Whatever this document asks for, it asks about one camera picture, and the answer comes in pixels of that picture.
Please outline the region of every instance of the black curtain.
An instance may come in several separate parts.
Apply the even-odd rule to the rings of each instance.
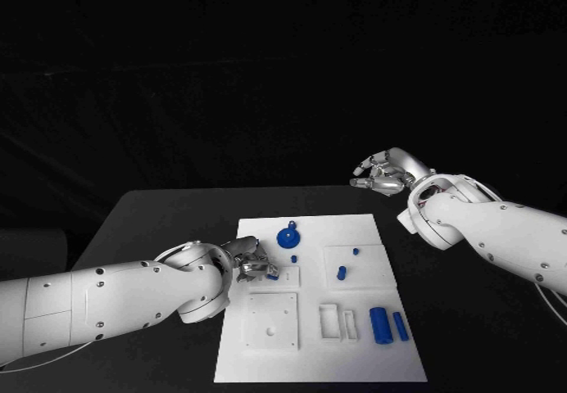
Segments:
[[[156,7],[3,16],[5,226],[78,255],[130,190],[348,184],[390,147],[567,215],[565,2]]]

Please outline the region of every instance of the blue cylinder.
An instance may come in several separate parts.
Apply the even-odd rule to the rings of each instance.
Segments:
[[[396,321],[396,326],[399,327],[400,339],[403,341],[407,341],[410,337],[407,336],[404,320],[402,319],[402,314],[399,312],[394,313],[394,321]]]
[[[290,221],[288,228],[277,233],[277,244],[283,248],[293,248],[299,244],[301,236],[296,221]]]
[[[342,281],[347,277],[347,268],[342,266],[340,268],[340,274],[337,275],[337,278]]]
[[[370,320],[373,322],[373,331],[376,332],[376,343],[391,344],[394,338],[390,330],[387,309],[383,307],[370,309]]]

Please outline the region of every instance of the white rectangular piece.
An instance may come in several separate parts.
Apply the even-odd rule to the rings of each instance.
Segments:
[[[298,223],[302,241],[292,249],[277,244],[277,233],[290,221]],[[226,309],[215,382],[425,382],[420,354],[416,341],[376,344],[368,311],[386,307],[404,314],[404,306],[396,285],[354,291],[332,291],[325,272],[325,247],[360,245],[364,255],[367,245],[381,245],[381,237],[373,215],[327,215],[316,217],[279,217],[241,219],[237,237],[256,236],[270,261],[279,268],[298,266],[302,269],[302,286],[298,294],[298,350],[247,350],[244,326],[247,296],[256,290],[249,283],[237,283],[237,274],[228,296],[231,305]],[[290,257],[298,256],[298,263]],[[322,343],[319,305],[338,305],[340,326],[342,311],[353,310],[358,342]],[[407,333],[412,334],[412,315],[406,315]]]
[[[257,277],[249,282],[252,291],[282,291],[299,288],[299,266],[280,266],[279,279],[270,280],[267,277]]]
[[[246,303],[246,349],[298,350],[298,294],[254,293]]]
[[[353,312],[353,309],[344,310],[342,319],[345,321],[347,342],[358,342],[355,313]]]
[[[324,248],[329,289],[396,288],[394,272],[384,246],[358,244]],[[360,250],[358,255],[354,254],[355,248]],[[347,268],[344,280],[337,278],[341,266]]]
[[[322,341],[341,342],[340,311],[337,305],[319,305]]]

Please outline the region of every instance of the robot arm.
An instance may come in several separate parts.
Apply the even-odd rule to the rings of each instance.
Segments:
[[[200,322],[230,304],[233,269],[239,281],[277,276],[253,236],[176,248],[156,260],[0,282],[0,364],[148,328],[175,310]]]
[[[465,175],[436,174],[402,149],[371,156],[351,185],[391,195],[409,187],[407,209],[399,215],[410,233],[446,250],[464,238],[503,269],[567,295],[567,219],[503,201]]]

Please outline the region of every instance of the table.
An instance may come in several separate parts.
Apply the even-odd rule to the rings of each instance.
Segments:
[[[490,391],[563,385],[567,329],[536,287],[466,242],[439,251],[396,216],[407,194],[350,186],[132,191],[76,269],[153,259],[182,242],[223,244],[241,218],[371,213],[387,247],[429,383],[214,384],[221,313],[96,342],[54,364],[0,376],[3,391]]]

